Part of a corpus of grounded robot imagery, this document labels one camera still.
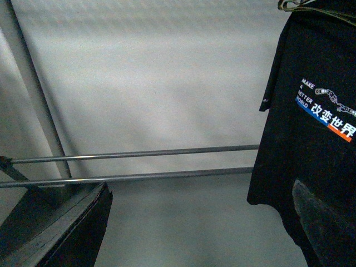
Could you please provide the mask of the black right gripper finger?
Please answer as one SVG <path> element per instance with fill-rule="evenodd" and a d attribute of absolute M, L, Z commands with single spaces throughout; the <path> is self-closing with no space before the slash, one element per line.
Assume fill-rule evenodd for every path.
<path fill-rule="evenodd" d="M 112 198 L 97 184 L 53 208 L 27 191 L 1 224 L 1 266 L 94 266 Z"/>

